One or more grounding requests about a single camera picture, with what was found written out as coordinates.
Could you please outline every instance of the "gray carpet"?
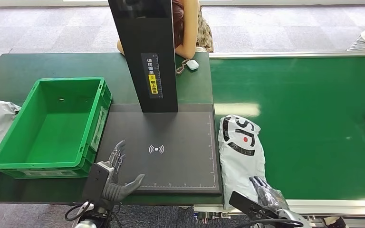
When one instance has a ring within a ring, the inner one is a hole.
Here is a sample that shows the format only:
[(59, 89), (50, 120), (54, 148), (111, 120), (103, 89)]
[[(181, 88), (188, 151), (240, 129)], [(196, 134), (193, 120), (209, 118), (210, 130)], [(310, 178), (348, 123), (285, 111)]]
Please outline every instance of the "gray carpet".
[[(203, 7), (215, 52), (340, 51), (365, 7)], [(2, 53), (116, 52), (108, 7), (0, 8)]]
[[(62, 205), (0, 204), (0, 228), (70, 228), (72, 223), (64, 220), (68, 209)], [(231, 228), (248, 221), (246, 216), (233, 216), (204, 225), (194, 219), (192, 208), (171, 206), (122, 206), (118, 218), (123, 228)], [(111, 227), (118, 227), (115, 221)]]
[[(365, 29), (365, 7), (204, 7), (215, 52), (343, 51)], [(3, 53), (116, 52), (108, 7), (0, 8)], [(67, 206), (0, 204), (0, 228), (69, 228)], [(246, 220), (203, 226), (192, 209), (122, 206), (123, 227), (224, 228)]]

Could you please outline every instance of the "green table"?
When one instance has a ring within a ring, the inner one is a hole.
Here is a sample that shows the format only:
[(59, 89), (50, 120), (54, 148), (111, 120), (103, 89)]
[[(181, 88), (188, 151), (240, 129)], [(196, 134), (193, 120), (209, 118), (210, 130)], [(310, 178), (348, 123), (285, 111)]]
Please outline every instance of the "green table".
[[(42, 62), (42, 57), (50, 61)], [(208, 62), (207, 54), (197, 54), (195, 58), (200, 71), (179, 76), (179, 102), (211, 101), (211, 97), (201, 95), (211, 88), (198, 81), (203, 74), (209, 74), (201, 72)], [(96, 63), (87, 59), (96, 59)], [(99, 68), (101, 62), (107, 62), (107, 68)], [(354, 206), (365, 200), (364, 53), (211, 55), (210, 62), (216, 127), (219, 128), (221, 117), (238, 114), (262, 128), (259, 138), (265, 151), (267, 180), (290, 199), (289, 204)], [(116, 102), (137, 102), (125, 63), (117, 54), (3, 55), (0, 99), (24, 99), (32, 82), (40, 77), (94, 74), (106, 77), (113, 90), (117, 83), (123, 83), (120, 97), (114, 96)], [(22, 99), (12, 101), (20, 103)], [(49, 202), (51, 196), (40, 196), (31, 189), (36, 185), (13, 185), (13, 179), (0, 175), (0, 187), (4, 181), (17, 188), (14, 193), (0, 190), (1, 202)], [(35, 181), (42, 186), (40, 189), (52, 188), (53, 183), (61, 186), (52, 196), (61, 199), (58, 202), (76, 201), (75, 193), (83, 188), (81, 180), (75, 179), (67, 179), (61, 185), (61, 180)], [(66, 191), (70, 186), (72, 192)], [(132, 196), (127, 201), (175, 205), (222, 203), (221, 197), (178, 195)]]
[[(201, 65), (177, 76), (178, 102), (212, 104), (208, 53), (197, 53)], [(178, 67), (182, 58), (177, 57)], [(113, 94), (113, 103), (137, 104), (131, 75), (125, 58), (119, 53), (102, 54), (4, 54), (0, 57), (0, 100), (22, 105), (39, 78), (100, 76)], [(0, 173), (0, 202), (82, 202), (84, 178), (15, 180)], [(192, 205), (221, 203), (214, 195), (153, 195), (128, 197), (124, 203), (149, 205)]]

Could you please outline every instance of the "label sticker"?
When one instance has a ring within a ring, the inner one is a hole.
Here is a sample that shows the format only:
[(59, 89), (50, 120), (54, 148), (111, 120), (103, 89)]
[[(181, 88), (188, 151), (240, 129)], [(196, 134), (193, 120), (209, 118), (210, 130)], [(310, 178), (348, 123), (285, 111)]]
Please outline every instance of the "label sticker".
[(159, 60), (156, 53), (141, 53), (142, 64), (151, 99), (163, 98)]
[(157, 93), (157, 83), (156, 83), (156, 75), (149, 75), (149, 83), (152, 94), (158, 94)]

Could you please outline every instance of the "green plastic crate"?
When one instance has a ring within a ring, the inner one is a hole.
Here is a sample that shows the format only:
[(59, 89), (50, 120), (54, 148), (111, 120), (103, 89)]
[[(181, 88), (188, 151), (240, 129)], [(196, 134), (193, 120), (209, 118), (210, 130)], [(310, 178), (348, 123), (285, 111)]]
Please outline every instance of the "green plastic crate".
[(87, 177), (112, 95), (102, 77), (38, 80), (0, 143), (14, 178)]

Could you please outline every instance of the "robotic hand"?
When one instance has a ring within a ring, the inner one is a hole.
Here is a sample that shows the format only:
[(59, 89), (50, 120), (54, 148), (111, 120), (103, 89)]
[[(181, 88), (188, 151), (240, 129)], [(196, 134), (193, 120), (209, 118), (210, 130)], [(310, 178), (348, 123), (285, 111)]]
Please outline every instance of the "robotic hand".
[(258, 203), (236, 191), (232, 193), (229, 200), (232, 206), (247, 214), (251, 220), (250, 223), (236, 228), (258, 223), (272, 225), (275, 228), (311, 228), (305, 218), (289, 209), (282, 192), (273, 189), (260, 177), (250, 177), (250, 181), (258, 194)]
[[(111, 152), (108, 161), (94, 163), (83, 189), (83, 197), (88, 201), (82, 206), (71, 208), (65, 214), (65, 220), (74, 221), (72, 228), (108, 228), (113, 217), (121, 226), (116, 214), (112, 212), (114, 205), (119, 204), (129, 194), (141, 186), (144, 174), (126, 185), (118, 184), (118, 173), (125, 158), (125, 141), (120, 141)], [(68, 218), (69, 212), (79, 208), (78, 214)]]

